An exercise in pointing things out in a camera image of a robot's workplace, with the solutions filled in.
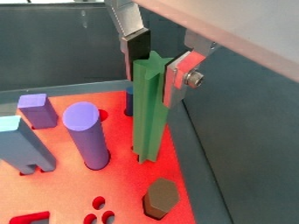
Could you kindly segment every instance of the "bolt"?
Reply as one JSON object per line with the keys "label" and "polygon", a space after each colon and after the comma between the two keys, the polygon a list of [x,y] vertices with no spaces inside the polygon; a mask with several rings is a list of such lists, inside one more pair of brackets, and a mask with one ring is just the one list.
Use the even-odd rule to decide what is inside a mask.
{"label": "bolt", "polygon": [[187,73],[184,78],[184,84],[188,85],[191,88],[196,88],[203,81],[203,74],[199,73],[196,70]]}
{"label": "bolt", "polygon": [[211,45],[210,45],[210,49],[212,50],[216,47],[216,45],[218,45],[218,43],[212,42]]}

